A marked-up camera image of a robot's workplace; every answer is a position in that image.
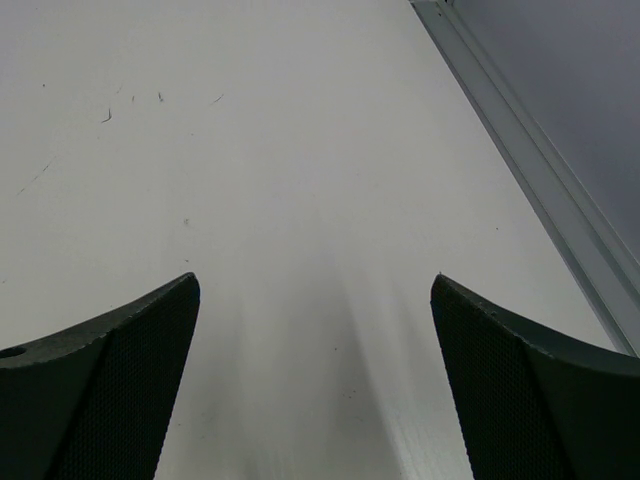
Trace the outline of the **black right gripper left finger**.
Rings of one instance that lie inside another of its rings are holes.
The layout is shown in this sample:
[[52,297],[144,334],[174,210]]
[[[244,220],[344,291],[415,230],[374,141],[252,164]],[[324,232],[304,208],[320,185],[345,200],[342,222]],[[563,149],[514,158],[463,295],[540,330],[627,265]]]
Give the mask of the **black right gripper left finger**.
[[199,282],[188,272],[2,350],[2,478],[153,478],[199,304]]

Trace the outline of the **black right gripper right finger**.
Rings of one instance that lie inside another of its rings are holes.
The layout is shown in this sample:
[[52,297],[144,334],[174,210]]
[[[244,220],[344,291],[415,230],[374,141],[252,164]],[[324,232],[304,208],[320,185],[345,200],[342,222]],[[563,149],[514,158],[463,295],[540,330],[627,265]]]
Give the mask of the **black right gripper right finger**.
[[636,479],[639,360],[439,274],[431,309],[476,479]]

